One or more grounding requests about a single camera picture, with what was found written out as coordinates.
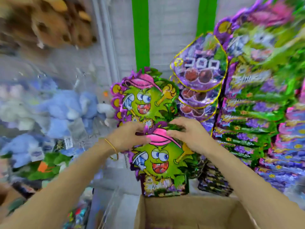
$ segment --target left hand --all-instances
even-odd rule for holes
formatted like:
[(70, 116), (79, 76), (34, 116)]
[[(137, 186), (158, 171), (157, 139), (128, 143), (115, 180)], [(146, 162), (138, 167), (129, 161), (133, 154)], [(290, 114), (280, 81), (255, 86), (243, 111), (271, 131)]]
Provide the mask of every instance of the left hand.
[(146, 136), (137, 136), (136, 132), (143, 131), (145, 124), (138, 122), (127, 122), (118, 127), (106, 139), (116, 148), (118, 152), (128, 150), (135, 145), (143, 145), (150, 142)]

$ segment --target hand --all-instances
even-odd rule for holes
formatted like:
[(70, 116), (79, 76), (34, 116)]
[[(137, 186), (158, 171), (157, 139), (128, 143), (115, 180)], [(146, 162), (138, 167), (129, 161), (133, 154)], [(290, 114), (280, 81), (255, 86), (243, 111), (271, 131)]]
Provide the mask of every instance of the hand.
[(145, 124), (139, 122), (127, 122), (118, 127), (106, 139), (118, 152), (128, 150), (135, 145), (143, 145), (150, 142), (150, 138), (136, 136), (136, 132), (143, 131)]
[(200, 122), (195, 119), (179, 117), (172, 120), (170, 124), (184, 127), (185, 130), (168, 130), (166, 134), (185, 142), (194, 152), (207, 156), (213, 151), (213, 147), (217, 145), (216, 141), (211, 138)]

